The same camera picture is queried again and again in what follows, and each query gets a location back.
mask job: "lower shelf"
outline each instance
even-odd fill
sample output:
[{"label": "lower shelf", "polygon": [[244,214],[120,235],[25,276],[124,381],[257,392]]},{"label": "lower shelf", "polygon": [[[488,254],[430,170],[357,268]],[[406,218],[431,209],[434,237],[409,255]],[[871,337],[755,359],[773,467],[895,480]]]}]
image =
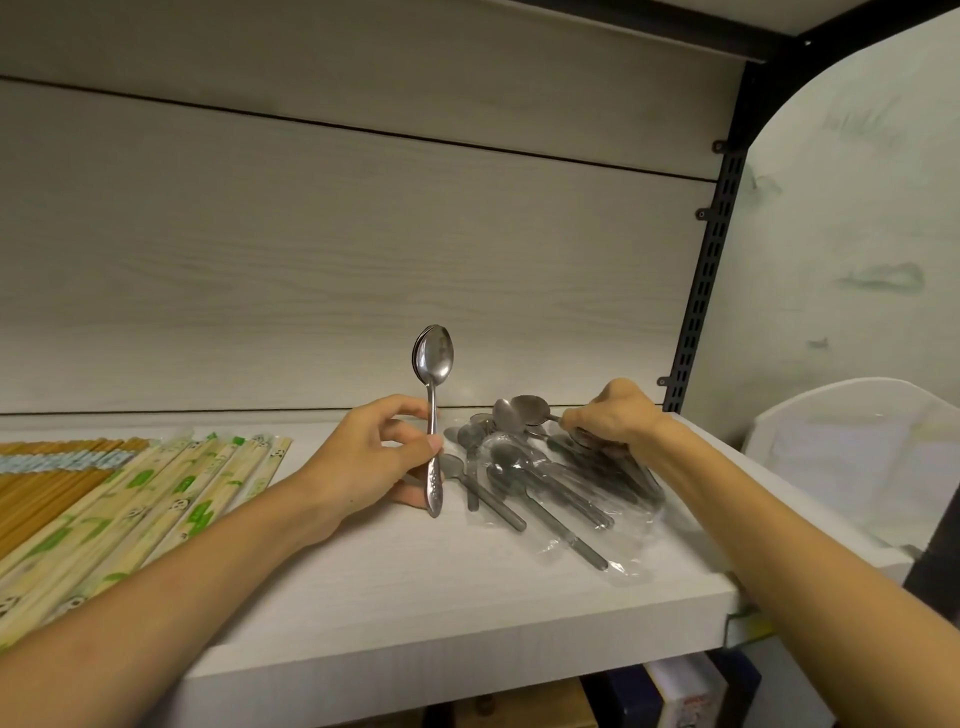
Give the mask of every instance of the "lower shelf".
[{"label": "lower shelf", "polygon": [[[465,412],[458,411],[458,417]],[[297,469],[342,412],[0,417],[0,439],[158,437],[229,427],[294,438]],[[892,578],[911,560],[709,438],[809,521]],[[384,503],[264,585],[157,706],[156,725],[321,726],[721,646],[742,606],[728,565],[674,498],[645,577],[617,586],[572,552],[544,564],[499,528]]]}]

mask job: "metal spoon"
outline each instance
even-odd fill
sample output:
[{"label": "metal spoon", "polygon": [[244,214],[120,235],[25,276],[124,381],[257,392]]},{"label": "metal spoon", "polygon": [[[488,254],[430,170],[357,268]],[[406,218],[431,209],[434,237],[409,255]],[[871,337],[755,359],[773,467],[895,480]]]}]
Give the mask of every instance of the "metal spoon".
[{"label": "metal spoon", "polygon": [[493,415],[487,414],[486,412],[478,412],[470,417],[470,423],[472,425],[480,425],[488,435],[496,429],[496,424],[493,422]]},{"label": "metal spoon", "polygon": [[[477,476],[477,449],[487,437],[487,431],[480,425],[464,425],[457,430],[457,442],[467,454],[467,475]],[[467,491],[467,510],[480,510],[480,499],[473,491]]]},{"label": "metal spoon", "polygon": [[587,543],[581,541],[573,531],[554,518],[552,513],[537,503],[536,499],[527,492],[529,480],[526,478],[530,477],[527,473],[521,471],[506,472],[496,465],[490,465],[487,467],[487,477],[493,486],[501,492],[520,498],[531,513],[543,521],[554,534],[570,544],[570,547],[583,556],[595,569],[606,571],[610,567],[610,562],[607,559],[590,548]]},{"label": "metal spoon", "polygon": [[509,432],[511,435],[522,435],[525,429],[525,422],[506,400],[497,400],[493,403],[493,423],[498,430]]},{"label": "metal spoon", "polygon": [[[417,379],[426,385],[426,397],[430,402],[430,419],[427,421],[426,431],[428,435],[432,435],[437,431],[437,387],[446,381],[453,368],[453,342],[444,327],[427,327],[417,337],[413,350],[413,365]],[[436,456],[430,458],[426,464],[425,495],[427,513],[437,518],[444,507],[444,485]]]},{"label": "metal spoon", "polygon": [[546,446],[565,458],[576,470],[586,477],[591,485],[609,491],[629,503],[637,503],[638,498],[627,481],[630,478],[614,466],[613,462],[604,462],[593,454],[580,451],[572,443],[555,435],[548,435],[541,426],[527,427],[527,434],[542,440]]},{"label": "metal spoon", "polygon": [[510,406],[525,425],[542,425],[547,420],[555,423],[560,418],[550,412],[550,405],[537,395],[517,395],[510,400]]},{"label": "metal spoon", "polygon": [[[510,404],[511,409],[516,413],[516,417],[528,426],[542,425],[547,420],[552,420],[555,423],[560,421],[559,417],[550,413],[550,405],[543,397],[537,397],[536,395],[517,395],[511,399],[508,404]],[[620,448],[626,450],[626,446],[621,443],[604,440],[580,427],[575,427],[573,431],[570,432],[570,437],[577,445],[586,449]]]},{"label": "metal spoon", "polygon": [[514,531],[522,532],[526,529],[527,521],[518,516],[514,510],[500,498],[480,485],[476,478],[464,472],[464,461],[459,457],[446,452],[443,453],[440,456],[440,467],[444,471],[444,477],[450,480],[457,480],[467,489],[468,495],[474,494],[477,499],[489,505],[493,512],[506,521]]},{"label": "metal spoon", "polygon": [[613,519],[593,505],[589,500],[579,493],[571,491],[559,480],[538,471],[522,449],[512,445],[495,445],[491,449],[491,458],[500,470],[523,471],[533,476],[535,482],[541,487],[546,488],[554,496],[576,508],[598,528],[610,528],[613,526]]}]

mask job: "forearm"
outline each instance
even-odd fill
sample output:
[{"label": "forearm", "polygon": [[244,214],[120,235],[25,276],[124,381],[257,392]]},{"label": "forearm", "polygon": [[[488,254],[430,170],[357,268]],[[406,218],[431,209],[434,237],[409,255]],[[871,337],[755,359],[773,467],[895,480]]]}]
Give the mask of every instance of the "forearm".
[{"label": "forearm", "polygon": [[281,487],[267,491],[4,654],[5,725],[135,722],[303,545],[304,534],[316,531],[305,520],[318,514],[292,495]]},{"label": "forearm", "polygon": [[940,726],[960,710],[960,633],[675,421],[662,471],[846,725]]}]

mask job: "spoon bowl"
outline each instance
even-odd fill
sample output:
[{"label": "spoon bowl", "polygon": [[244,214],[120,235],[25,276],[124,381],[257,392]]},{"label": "spoon bowl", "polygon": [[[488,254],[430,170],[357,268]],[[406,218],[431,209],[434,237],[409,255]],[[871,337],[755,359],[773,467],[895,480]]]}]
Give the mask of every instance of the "spoon bowl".
[{"label": "spoon bowl", "polygon": [[522,435],[526,429],[526,425],[520,419],[519,414],[506,400],[497,400],[493,403],[493,423],[498,430],[508,432],[511,435]]},{"label": "spoon bowl", "polygon": [[550,412],[550,405],[543,397],[537,395],[517,395],[510,400],[510,406],[514,409],[520,421],[525,425],[542,425],[547,420],[555,423],[560,418]]}]

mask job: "cardboard box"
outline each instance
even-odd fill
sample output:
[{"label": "cardboard box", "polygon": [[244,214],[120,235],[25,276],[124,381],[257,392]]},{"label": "cardboard box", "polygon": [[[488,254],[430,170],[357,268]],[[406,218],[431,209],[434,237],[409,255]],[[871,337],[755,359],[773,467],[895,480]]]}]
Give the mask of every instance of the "cardboard box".
[{"label": "cardboard box", "polygon": [[580,680],[497,692],[454,705],[456,728],[597,728]]}]

